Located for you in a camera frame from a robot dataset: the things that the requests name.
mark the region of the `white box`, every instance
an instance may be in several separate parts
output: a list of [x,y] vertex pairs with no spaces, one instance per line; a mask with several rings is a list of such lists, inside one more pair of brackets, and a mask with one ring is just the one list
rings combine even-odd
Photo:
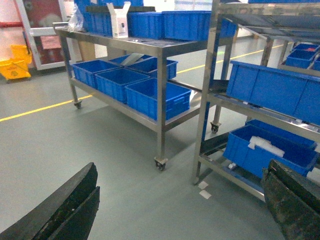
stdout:
[[131,2],[125,1],[123,9],[115,9],[113,3],[107,3],[111,14],[112,36],[117,39],[128,38],[128,18],[127,13]]

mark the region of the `yellow wringer bucket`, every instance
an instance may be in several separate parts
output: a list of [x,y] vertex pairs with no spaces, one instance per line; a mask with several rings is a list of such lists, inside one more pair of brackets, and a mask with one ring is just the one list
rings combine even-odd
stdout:
[[0,61],[0,74],[6,80],[30,78],[28,64],[32,62],[32,53],[25,45],[11,45],[13,58]]

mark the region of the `shelving rack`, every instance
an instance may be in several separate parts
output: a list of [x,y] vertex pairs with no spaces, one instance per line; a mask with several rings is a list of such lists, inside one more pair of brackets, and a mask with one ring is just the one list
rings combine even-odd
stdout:
[[[217,61],[217,43],[220,38],[223,18],[266,38],[261,65],[267,66],[274,39],[285,40],[279,59],[280,63],[283,61],[288,41],[320,42],[320,3],[220,4],[219,0],[213,0],[194,155],[194,184],[214,171],[264,201],[264,192],[260,187],[259,179],[254,178],[247,172],[242,174],[239,170],[230,170],[227,167],[228,160],[218,154],[226,147],[229,133],[227,132],[210,139],[205,138],[210,107],[216,106],[216,117],[213,122],[216,128],[219,127],[221,107],[246,115],[249,118],[263,121],[318,143],[320,142],[320,127],[313,124],[301,123],[290,116],[266,108],[246,104],[238,99],[226,96],[225,92],[221,93],[215,90],[217,81],[213,81],[213,79]],[[225,66],[229,63],[230,61],[227,59],[223,65]],[[222,75],[226,76],[227,72],[224,72],[224,70],[222,70]],[[204,171],[200,175],[202,164],[209,167],[210,171]]]
[[[112,38],[105,37],[101,35],[96,35],[92,33],[83,33],[83,32],[69,32],[66,22],[55,23],[54,30],[57,35],[60,37],[65,65],[67,69],[68,79],[70,82],[71,92],[74,99],[74,105],[77,108],[81,107],[81,101],[78,100],[76,87],[82,89],[83,91],[89,93],[90,95],[98,98],[99,100],[107,103],[110,107],[115,108],[116,110],[122,112],[123,114],[129,116],[130,118],[136,120],[142,125],[148,127],[149,129],[157,133],[157,154],[155,159],[156,166],[159,170],[164,170],[166,162],[168,161],[165,158],[165,133],[170,129],[182,124],[183,122],[193,118],[199,114],[200,111],[200,101],[201,101],[201,89],[197,89],[194,86],[179,82],[177,80],[170,80],[172,83],[175,83],[180,86],[187,87],[192,89],[195,94],[192,94],[193,98],[190,100],[190,109],[181,113],[180,115],[171,118],[166,121],[166,83],[167,83],[167,58],[186,54],[191,52],[196,52],[200,50],[205,50],[207,48],[207,41],[179,41],[179,40],[154,40],[138,37],[129,37],[129,38]],[[139,53],[144,55],[150,55],[158,58],[157,63],[157,121],[139,113],[125,104],[122,104],[115,99],[101,93],[100,91],[83,84],[82,82],[76,80],[72,75],[72,68],[70,66],[70,53],[67,45],[67,39],[76,39],[78,41],[90,42],[94,44],[99,44],[107,46],[110,48],[120,49],[128,51],[131,53]],[[231,48],[232,48],[233,38],[224,38],[219,42],[220,46],[226,45],[226,53],[224,55],[225,59],[230,59]]]

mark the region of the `metal shelf frame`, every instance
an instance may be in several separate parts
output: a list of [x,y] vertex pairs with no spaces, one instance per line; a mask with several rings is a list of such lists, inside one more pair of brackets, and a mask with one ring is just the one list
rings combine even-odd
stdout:
[[[228,133],[206,139],[206,126],[209,110],[216,106],[213,125],[219,127],[221,108],[227,108],[246,115],[248,119],[254,118],[266,122],[291,133],[300,135],[320,143],[320,127],[313,124],[305,124],[290,116],[257,107],[238,99],[226,96],[225,92],[217,92],[213,80],[216,69],[218,42],[222,19],[227,19],[241,28],[260,35],[266,39],[261,65],[267,66],[272,51],[274,39],[283,39],[284,46],[279,57],[279,65],[282,64],[289,41],[320,42],[320,3],[287,3],[287,4],[220,4],[220,0],[213,0],[208,39],[205,72],[202,87],[201,107],[198,121],[197,138],[195,144],[193,183],[197,184],[207,176],[208,171],[201,174],[201,165],[204,164],[212,171],[222,175],[239,187],[264,201],[262,188],[249,177],[238,174],[221,164],[220,158],[210,156],[217,151],[224,151],[227,145]],[[223,66],[229,65],[230,59],[225,59]],[[228,68],[222,69],[222,80],[226,80]]]
[[[194,91],[193,98],[190,100],[190,110],[170,119],[166,120],[166,88],[167,88],[167,58],[205,50],[207,48],[207,41],[181,41],[181,40],[154,40],[138,37],[129,38],[112,38],[92,33],[84,32],[69,32],[67,28],[68,23],[61,22],[54,24],[54,30],[60,37],[61,46],[64,53],[65,65],[67,69],[67,75],[71,87],[71,92],[74,99],[74,104],[79,107],[81,102],[78,100],[76,87],[84,90],[85,92],[93,95],[101,101],[107,103],[109,106],[143,124],[149,129],[157,133],[157,151],[155,156],[156,165],[165,166],[168,161],[165,158],[165,133],[170,129],[182,124],[183,122],[193,118],[200,112],[201,101],[201,89],[194,86],[179,82],[177,80],[170,80],[170,82],[192,89]],[[92,87],[83,84],[82,82],[73,78],[72,67],[70,66],[70,52],[67,45],[67,39],[75,39],[83,42],[90,42],[107,46],[114,49],[120,49],[129,51],[131,53],[139,53],[144,55],[150,55],[158,58],[157,63],[157,121],[150,119],[149,117],[131,109],[125,104],[122,104],[113,98],[99,92]],[[220,46],[226,46],[224,58],[230,59],[231,48],[233,44],[233,38],[224,38],[219,42]]]

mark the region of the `floor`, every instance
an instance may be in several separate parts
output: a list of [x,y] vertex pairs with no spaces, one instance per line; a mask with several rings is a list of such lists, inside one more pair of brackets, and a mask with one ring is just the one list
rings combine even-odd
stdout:
[[[232,57],[258,64],[264,44],[263,39],[240,39]],[[277,65],[281,44],[274,43],[271,67]],[[199,51],[172,59],[181,71],[203,65],[205,57],[206,51]],[[203,74],[199,67],[177,79],[201,88]],[[160,172],[153,161],[156,133],[93,97],[84,99],[80,110],[65,103],[71,99],[65,72],[11,84],[0,81],[0,232],[94,162],[101,191],[90,240],[283,239],[265,204],[235,184],[211,173],[205,179],[209,199],[192,185],[197,116],[166,134],[169,162]],[[219,134],[245,120],[223,109]],[[212,134],[210,126],[207,134]]]

